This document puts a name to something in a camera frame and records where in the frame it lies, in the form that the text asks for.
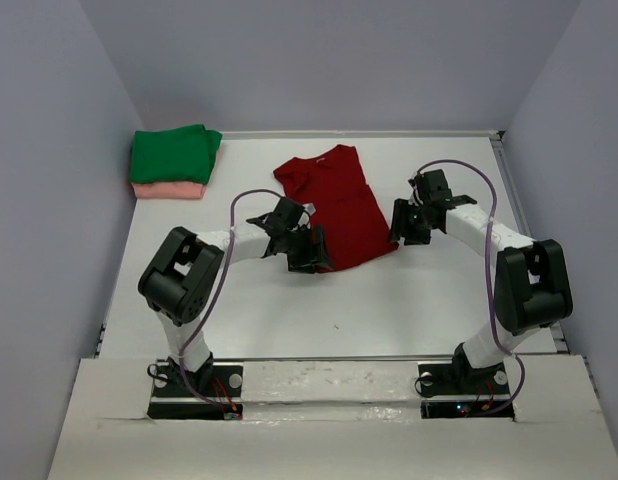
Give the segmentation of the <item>red t shirt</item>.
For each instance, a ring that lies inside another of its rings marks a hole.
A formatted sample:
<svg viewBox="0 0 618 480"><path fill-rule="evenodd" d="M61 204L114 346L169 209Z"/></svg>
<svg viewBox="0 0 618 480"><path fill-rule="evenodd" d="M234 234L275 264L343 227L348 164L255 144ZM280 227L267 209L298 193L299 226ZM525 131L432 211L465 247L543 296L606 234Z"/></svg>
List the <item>red t shirt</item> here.
<svg viewBox="0 0 618 480"><path fill-rule="evenodd" d="M314 158L294 157L273 175L287 197L314 206L312 222L323 227L335 272L398 249L355 147L339 144Z"/></svg>

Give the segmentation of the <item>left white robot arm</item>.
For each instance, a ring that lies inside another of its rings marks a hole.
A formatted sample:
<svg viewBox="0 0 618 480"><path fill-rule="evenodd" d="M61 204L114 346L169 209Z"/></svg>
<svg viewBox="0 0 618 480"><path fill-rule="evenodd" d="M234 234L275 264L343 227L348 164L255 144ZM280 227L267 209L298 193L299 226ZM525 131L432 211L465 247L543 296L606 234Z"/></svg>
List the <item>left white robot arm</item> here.
<svg viewBox="0 0 618 480"><path fill-rule="evenodd" d="M315 210L279 195L273 210L239 223L231 202L225 230L192 232L182 226L165 237L138 282L138 292L163 327L169 365L184 392L199 398L213 379L213 353L203 328L235 263L286 257L290 272L314 274L333 263Z"/></svg>

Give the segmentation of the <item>folded green t shirt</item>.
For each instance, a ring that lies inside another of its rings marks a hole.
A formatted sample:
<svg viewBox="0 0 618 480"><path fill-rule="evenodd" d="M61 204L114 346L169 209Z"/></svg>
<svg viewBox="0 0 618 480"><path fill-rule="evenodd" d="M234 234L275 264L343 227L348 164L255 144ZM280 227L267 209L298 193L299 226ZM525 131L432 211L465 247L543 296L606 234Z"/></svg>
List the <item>folded green t shirt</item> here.
<svg viewBox="0 0 618 480"><path fill-rule="evenodd" d="M188 181L206 185L223 135L203 124L171 130L136 131L131 145L131 183Z"/></svg>

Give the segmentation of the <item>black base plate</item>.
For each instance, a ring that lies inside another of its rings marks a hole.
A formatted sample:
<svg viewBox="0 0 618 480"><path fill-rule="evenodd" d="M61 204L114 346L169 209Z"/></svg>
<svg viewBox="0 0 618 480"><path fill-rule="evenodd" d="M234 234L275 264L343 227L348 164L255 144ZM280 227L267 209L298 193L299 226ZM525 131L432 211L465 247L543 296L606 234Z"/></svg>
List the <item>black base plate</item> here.
<svg viewBox="0 0 618 480"><path fill-rule="evenodd" d="M502 363L480 373L461 373L451 363L420 364L414 389L423 419L514 418L512 406L500 410L511 394Z"/></svg>
<svg viewBox="0 0 618 480"><path fill-rule="evenodd" d="M152 363L146 370L152 380L147 415L154 420L241 420L243 372L241 363L216 363L210 380L198 387L205 401L185 386L178 368L166 360Z"/></svg>

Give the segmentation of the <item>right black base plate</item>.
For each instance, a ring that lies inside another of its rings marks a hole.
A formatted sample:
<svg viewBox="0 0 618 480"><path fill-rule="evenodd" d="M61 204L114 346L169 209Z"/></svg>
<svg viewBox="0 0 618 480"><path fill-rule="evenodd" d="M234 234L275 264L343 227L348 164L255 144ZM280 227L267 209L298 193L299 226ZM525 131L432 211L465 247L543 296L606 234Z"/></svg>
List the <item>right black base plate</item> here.
<svg viewBox="0 0 618 480"><path fill-rule="evenodd" d="M420 364L414 389L423 419L514 418L512 406L500 410L511 394L502 363L480 373L461 373L451 363Z"/></svg>

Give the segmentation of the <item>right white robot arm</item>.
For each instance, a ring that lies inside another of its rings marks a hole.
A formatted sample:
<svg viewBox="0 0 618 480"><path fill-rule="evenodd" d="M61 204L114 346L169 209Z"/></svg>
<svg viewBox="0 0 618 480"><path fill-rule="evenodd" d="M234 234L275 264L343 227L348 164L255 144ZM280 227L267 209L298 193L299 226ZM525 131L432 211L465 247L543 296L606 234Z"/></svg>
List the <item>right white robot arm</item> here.
<svg viewBox="0 0 618 480"><path fill-rule="evenodd" d="M472 395L494 384L521 343L573 311L562 246L520 234L496 220L494 206L483 209L472 197L453 194L441 166L431 162L412 176L410 198L394 202L390 238L427 245L440 231L480 255L488 320L450 362L421 369L415 386L426 398Z"/></svg>

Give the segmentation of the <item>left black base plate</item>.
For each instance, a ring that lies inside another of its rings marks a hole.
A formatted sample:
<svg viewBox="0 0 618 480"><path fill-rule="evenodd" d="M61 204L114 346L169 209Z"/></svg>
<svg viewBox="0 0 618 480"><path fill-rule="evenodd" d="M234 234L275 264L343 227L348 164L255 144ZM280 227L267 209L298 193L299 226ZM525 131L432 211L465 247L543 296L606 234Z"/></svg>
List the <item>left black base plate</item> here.
<svg viewBox="0 0 618 480"><path fill-rule="evenodd" d="M178 368L166 360L152 363L146 370L152 380L147 415L154 420L241 420L243 372L241 363L216 363L210 380L198 387L205 401L185 386Z"/></svg>

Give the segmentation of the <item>folded pink t shirt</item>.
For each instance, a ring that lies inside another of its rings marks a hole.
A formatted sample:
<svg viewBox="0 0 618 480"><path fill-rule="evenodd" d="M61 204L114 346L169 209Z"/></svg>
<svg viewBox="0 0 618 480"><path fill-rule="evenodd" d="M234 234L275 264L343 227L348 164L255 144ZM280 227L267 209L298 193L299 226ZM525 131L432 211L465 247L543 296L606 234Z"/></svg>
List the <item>folded pink t shirt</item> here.
<svg viewBox="0 0 618 480"><path fill-rule="evenodd" d="M137 199L198 200L202 199L206 186L190 181L132 183Z"/></svg>

